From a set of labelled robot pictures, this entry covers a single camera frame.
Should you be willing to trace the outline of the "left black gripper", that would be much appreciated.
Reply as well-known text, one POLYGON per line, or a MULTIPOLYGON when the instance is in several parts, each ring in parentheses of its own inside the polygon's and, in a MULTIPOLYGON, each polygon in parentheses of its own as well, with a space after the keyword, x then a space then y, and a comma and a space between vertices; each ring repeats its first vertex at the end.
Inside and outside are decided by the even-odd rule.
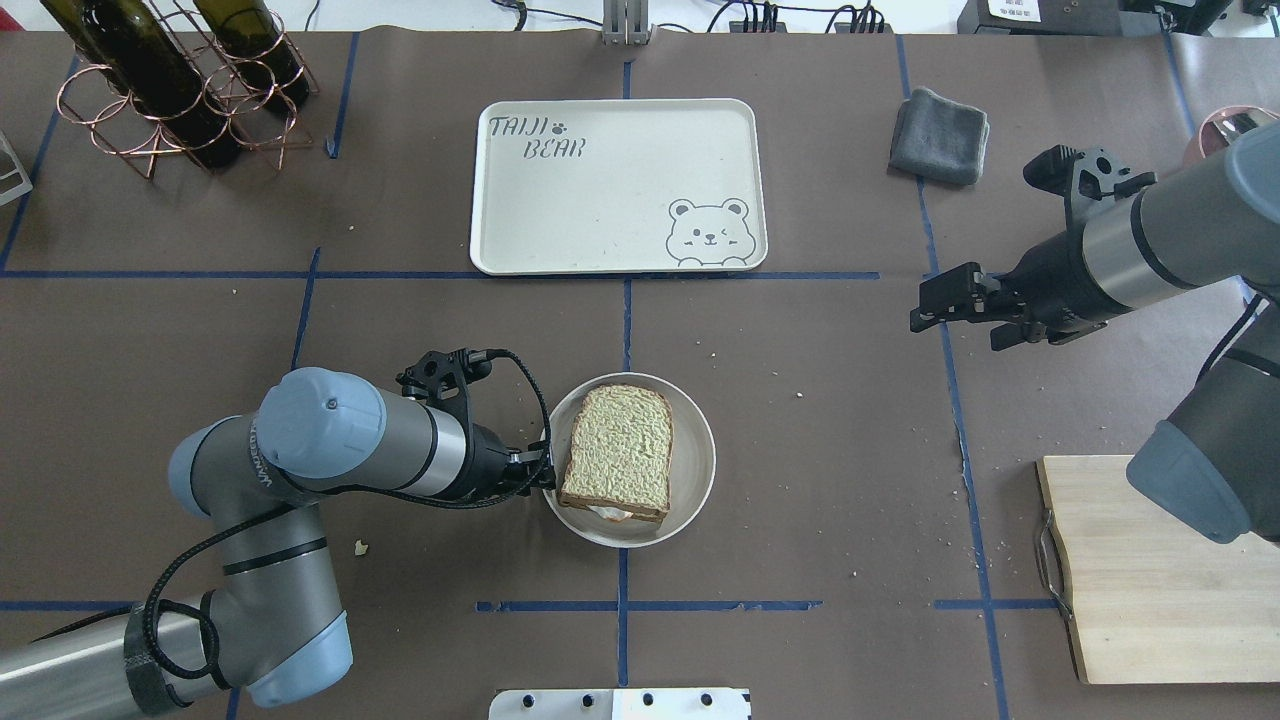
POLYGON ((525 451, 508 447, 493 430, 474 425, 475 452, 465 474, 466 498, 497 498, 556 489, 550 441, 543 436, 525 451))

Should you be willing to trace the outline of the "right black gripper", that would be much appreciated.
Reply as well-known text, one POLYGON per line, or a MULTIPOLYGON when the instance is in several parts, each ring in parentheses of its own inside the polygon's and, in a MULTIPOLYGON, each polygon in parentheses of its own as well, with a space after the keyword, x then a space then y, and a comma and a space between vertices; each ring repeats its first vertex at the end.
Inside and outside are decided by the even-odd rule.
POLYGON ((1106 327, 1106 296, 1085 268, 1083 236, 1062 232, 1028 250, 1001 281, 979 263, 964 263, 924 281, 909 331, 1001 322, 1001 313, 986 307, 1001 291, 1001 282, 1018 297, 1021 310, 992 329, 993 351, 1039 342, 1065 345, 1106 327))

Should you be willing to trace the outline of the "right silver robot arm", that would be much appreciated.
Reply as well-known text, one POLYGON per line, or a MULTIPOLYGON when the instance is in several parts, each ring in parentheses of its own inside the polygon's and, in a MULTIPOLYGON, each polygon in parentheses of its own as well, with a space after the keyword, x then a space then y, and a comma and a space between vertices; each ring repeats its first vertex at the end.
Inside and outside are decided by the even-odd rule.
POLYGON ((1208 541, 1276 544, 1277 142, 1267 123, 1162 177, 1103 149, 1046 149, 1023 174, 1062 200, 1065 227, 1009 270, 964 263, 923 281, 911 332, 989 323, 995 351, 1066 345, 1234 284, 1228 327, 1126 479, 1208 541))

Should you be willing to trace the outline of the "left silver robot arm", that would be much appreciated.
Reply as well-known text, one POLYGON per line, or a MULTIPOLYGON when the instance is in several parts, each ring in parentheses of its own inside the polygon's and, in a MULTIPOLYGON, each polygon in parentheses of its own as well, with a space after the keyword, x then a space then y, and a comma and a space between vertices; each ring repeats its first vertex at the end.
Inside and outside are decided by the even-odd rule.
POLYGON ((3 656, 5 719, 155 719, 244 691, 262 707, 334 685, 353 652, 319 505, 344 493, 484 509, 556 483, 550 437, 504 443, 471 413, 495 350, 431 352, 399 392, 305 366, 257 411, 187 437, 172 493, 214 536, 148 593, 3 656))

